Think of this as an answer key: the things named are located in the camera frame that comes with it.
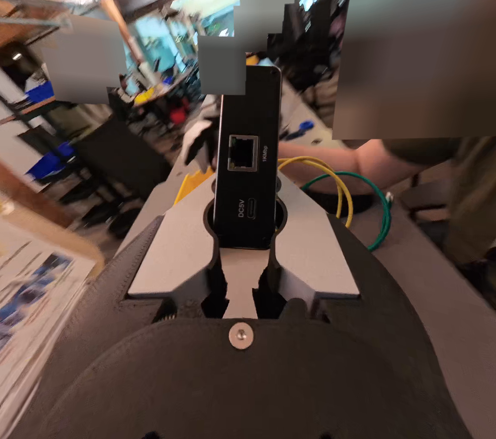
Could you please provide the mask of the printed instruction sheet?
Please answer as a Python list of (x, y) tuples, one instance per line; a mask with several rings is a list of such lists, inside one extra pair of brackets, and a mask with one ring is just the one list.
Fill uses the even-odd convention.
[(1, 250), (1, 438), (33, 392), (94, 266), (34, 239)]

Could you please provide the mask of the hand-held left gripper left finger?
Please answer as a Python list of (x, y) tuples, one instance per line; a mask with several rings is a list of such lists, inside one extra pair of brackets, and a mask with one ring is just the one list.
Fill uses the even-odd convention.
[(177, 307), (223, 299), (218, 240), (209, 224), (215, 175), (165, 212), (131, 282), (131, 299), (170, 298)]

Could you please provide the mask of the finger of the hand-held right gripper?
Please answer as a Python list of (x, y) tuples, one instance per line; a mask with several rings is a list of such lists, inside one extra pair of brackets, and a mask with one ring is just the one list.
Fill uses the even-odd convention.
[(215, 124), (213, 120), (202, 119), (184, 133), (182, 162), (188, 166), (193, 161), (205, 174), (212, 166), (215, 157)]

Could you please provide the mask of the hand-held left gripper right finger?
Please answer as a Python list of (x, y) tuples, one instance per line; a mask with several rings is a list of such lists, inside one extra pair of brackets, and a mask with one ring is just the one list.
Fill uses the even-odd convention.
[(281, 172), (277, 197), (284, 219), (272, 247), (278, 293), (312, 310), (320, 300), (358, 299), (360, 292), (326, 211)]

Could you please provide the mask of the yellow plastic bin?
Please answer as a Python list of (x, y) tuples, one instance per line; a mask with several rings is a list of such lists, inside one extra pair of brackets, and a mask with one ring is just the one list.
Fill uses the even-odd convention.
[(208, 167), (205, 172), (202, 170), (195, 171), (193, 174), (187, 174), (179, 188), (176, 195), (174, 205), (178, 204), (182, 199), (184, 199), (188, 194), (194, 191), (198, 186), (200, 186), (204, 181), (209, 179), (214, 175), (214, 170), (212, 167)]

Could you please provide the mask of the wooden display board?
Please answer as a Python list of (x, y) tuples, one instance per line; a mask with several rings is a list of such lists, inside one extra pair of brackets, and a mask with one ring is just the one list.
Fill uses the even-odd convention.
[(105, 267), (104, 255), (96, 244), (37, 213), (18, 207), (8, 214), (2, 213), (1, 218), (47, 242), (93, 260), (95, 265), (89, 274), (90, 279), (98, 277)]

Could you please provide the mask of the blue storage bin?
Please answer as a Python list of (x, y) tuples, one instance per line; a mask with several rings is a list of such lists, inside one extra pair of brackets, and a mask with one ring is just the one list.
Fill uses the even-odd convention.
[[(69, 161), (75, 157), (74, 148), (67, 142), (60, 144), (58, 151)], [(67, 164), (63, 163), (52, 151), (49, 151), (42, 156), (38, 162), (26, 172), (25, 175), (30, 176), (32, 179), (41, 181), (49, 177), (54, 177), (65, 170), (68, 170)]]
[(54, 97), (53, 87), (50, 81), (39, 84), (38, 86), (26, 91), (26, 96), (33, 104), (43, 102)]

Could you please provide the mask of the black network switch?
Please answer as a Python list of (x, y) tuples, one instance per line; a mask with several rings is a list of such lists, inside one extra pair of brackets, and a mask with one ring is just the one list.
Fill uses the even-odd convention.
[(223, 95), (213, 231), (222, 248), (267, 250), (276, 230), (281, 72), (247, 66), (244, 95)]

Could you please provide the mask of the black chair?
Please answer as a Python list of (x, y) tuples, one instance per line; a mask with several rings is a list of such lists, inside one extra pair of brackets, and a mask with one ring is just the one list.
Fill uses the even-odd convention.
[(120, 183), (142, 201), (172, 171), (172, 165), (163, 155), (115, 118), (74, 142), (73, 147), (90, 170)]

